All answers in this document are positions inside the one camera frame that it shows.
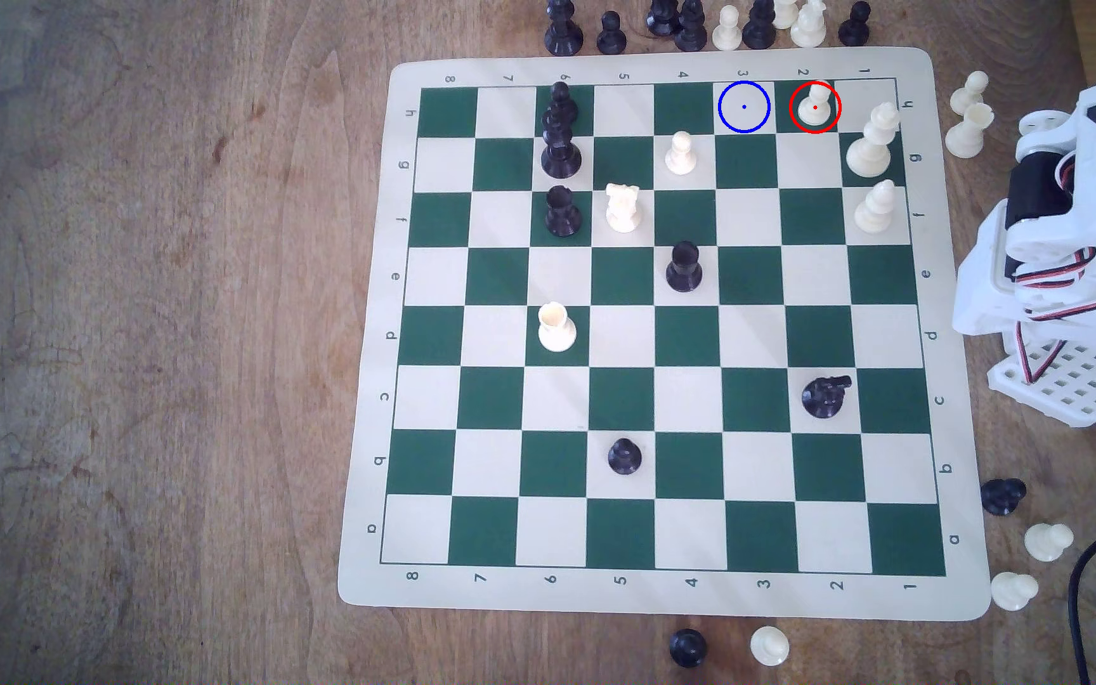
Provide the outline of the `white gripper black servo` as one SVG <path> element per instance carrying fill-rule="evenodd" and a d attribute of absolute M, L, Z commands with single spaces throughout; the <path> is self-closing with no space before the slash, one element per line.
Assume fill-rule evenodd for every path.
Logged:
<path fill-rule="evenodd" d="M 1081 240 L 1068 235 L 1073 152 L 1030 152 L 957 271 L 954 328 L 966 335 L 1080 335 Z"/>

